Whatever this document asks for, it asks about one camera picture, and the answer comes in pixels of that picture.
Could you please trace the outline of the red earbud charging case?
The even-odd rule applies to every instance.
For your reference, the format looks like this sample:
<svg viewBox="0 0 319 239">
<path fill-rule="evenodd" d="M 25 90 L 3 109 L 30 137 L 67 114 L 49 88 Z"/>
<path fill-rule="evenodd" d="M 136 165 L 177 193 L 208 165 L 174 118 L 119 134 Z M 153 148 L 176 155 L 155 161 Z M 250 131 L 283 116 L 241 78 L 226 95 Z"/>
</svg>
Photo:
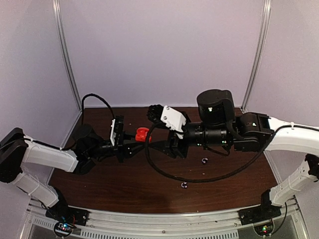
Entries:
<svg viewBox="0 0 319 239">
<path fill-rule="evenodd" d="M 149 128 L 147 128 L 147 127 L 139 127 L 139 128 L 137 128 L 136 135 L 135 135 L 135 141 L 137 141 L 137 142 L 145 142 L 148 132 L 149 132 Z"/>
</svg>

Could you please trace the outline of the purple earbud with red hook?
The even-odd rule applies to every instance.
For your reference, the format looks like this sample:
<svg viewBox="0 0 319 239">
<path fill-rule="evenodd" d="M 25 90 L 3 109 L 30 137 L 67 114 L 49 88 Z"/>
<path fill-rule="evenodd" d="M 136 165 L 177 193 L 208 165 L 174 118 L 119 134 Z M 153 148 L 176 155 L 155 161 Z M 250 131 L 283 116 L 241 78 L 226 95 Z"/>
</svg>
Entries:
<svg viewBox="0 0 319 239">
<path fill-rule="evenodd" d="M 181 187 L 186 189 L 187 188 L 187 182 L 182 182 Z"/>
</svg>

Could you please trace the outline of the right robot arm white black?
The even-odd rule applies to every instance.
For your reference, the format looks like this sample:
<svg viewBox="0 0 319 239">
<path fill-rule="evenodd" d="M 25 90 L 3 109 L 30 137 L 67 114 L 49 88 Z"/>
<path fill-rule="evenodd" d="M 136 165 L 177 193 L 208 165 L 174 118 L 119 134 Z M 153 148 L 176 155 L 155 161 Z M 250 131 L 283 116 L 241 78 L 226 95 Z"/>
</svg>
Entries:
<svg viewBox="0 0 319 239">
<path fill-rule="evenodd" d="M 303 152 L 301 165 L 282 183 L 262 195 L 256 208 L 259 219 L 267 219 L 275 208 L 310 182 L 319 179 L 319 129 L 314 126 L 286 122 L 265 114 L 248 112 L 235 114 L 229 90 L 212 89 L 197 96 L 201 121 L 190 122 L 186 113 L 172 107 L 152 105 L 147 116 L 153 128 L 167 128 L 172 138 L 167 147 L 171 157 L 186 157 L 190 146 L 210 150 L 221 146 L 225 150 L 254 152 L 286 150 Z"/>
</svg>

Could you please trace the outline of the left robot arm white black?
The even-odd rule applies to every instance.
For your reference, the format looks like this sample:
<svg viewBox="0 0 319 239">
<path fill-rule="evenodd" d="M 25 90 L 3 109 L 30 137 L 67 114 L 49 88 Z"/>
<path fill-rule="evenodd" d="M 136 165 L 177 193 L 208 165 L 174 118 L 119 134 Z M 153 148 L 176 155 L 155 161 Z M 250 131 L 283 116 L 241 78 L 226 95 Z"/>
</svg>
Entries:
<svg viewBox="0 0 319 239">
<path fill-rule="evenodd" d="M 73 134 L 73 139 L 74 146 L 61 148 L 28 138 L 21 128 L 14 128 L 0 142 L 1 182 L 14 184 L 52 208 L 59 220 L 67 221 L 72 216 L 72 211 L 62 203 L 62 196 L 53 187 L 23 171 L 24 163 L 84 175 L 95 166 L 95 161 L 116 156 L 122 162 L 144 148 L 144 142 L 136 141 L 133 134 L 113 133 L 110 139 L 103 139 L 89 124 L 80 126 Z"/>
</svg>

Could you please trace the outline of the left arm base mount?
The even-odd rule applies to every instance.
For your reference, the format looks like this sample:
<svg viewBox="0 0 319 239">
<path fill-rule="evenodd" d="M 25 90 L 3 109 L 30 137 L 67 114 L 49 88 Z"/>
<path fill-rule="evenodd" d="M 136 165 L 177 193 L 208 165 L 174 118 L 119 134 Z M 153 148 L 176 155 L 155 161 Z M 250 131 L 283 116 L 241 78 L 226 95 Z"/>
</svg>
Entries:
<svg viewBox="0 0 319 239">
<path fill-rule="evenodd" d="M 52 206 L 46 206 L 40 201 L 43 209 L 46 210 L 45 216 L 55 219 L 57 222 L 53 226 L 53 232 L 58 238 L 64 239 L 72 234 L 76 226 L 87 224 L 89 212 L 84 209 L 70 207 L 63 196 L 58 196 L 58 202 Z"/>
</svg>

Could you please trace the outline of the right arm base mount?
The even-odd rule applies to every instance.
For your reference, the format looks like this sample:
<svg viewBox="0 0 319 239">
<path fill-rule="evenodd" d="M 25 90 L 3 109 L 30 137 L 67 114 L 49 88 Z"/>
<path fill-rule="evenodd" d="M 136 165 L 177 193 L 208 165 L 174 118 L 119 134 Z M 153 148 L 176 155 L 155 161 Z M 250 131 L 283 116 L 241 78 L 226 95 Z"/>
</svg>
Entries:
<svg viewBox="0 0 319 239">
<path fill-rule="evenodd" d="M 241 225 L 256 224 L 254 231 L 258 236 L 269 237 L 275 232 L 273 218 L 281 215 L 281 207 L 273 206 L 270 189 L 261 195 L 261 204 L 238 211 Z"/>
</svg>

